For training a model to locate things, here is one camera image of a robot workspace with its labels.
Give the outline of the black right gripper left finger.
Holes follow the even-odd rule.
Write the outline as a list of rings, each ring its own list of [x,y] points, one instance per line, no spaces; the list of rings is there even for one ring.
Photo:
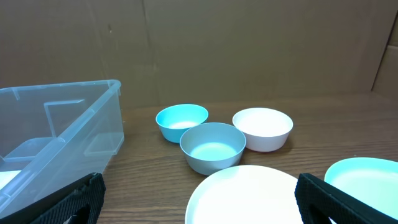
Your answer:
[[[102,174],[91,173],[4,218],[1,224],[96,223],[104,204]]]

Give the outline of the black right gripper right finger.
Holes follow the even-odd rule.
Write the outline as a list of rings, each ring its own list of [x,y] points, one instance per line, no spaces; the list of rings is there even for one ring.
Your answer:
[[[304,224],[397,224],[396,219],[309,173],[299,175],[295,198]]]

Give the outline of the light blue plate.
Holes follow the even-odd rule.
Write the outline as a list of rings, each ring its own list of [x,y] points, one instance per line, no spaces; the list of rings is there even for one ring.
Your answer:
[[[324,181],[370,207],[397,219],[397,162],[354,157],[334,163]]]

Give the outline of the white pink plate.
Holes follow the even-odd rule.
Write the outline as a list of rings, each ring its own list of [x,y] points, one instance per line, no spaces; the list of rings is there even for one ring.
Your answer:
[[[297,178],[256,165],[208,176],[187,203],[185,224],[302,223],[295,199]]]

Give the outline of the clear plastic storage bin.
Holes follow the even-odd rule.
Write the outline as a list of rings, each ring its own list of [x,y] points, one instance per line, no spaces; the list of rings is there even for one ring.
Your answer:
[[[91,173],[124,142],[121,82],[17,86],[1,90],[1,216]]]

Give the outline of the pink bowl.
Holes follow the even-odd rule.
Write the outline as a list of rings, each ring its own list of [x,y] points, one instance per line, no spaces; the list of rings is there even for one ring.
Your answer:
[[[292,119],[270,108],[247,108],[232,118],[234,126],[246,137],[246,147],[257,152],[280,149],[293,129]]]

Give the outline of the light blue bowl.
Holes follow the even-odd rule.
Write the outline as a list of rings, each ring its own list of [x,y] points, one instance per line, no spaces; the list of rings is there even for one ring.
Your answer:
[[[208,116],[208,110],[200,105],[180,104],[160,111],[155,117],[155,121],[166,140],[179,143],[185,131],[205,123]]]

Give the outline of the grey bowl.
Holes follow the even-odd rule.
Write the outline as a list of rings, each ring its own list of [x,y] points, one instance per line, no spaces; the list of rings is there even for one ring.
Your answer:
[[[180,138],[180,148],[188,165],[202,175],[238,165],[245,147],[243,132],[226,123],[199,124]]]

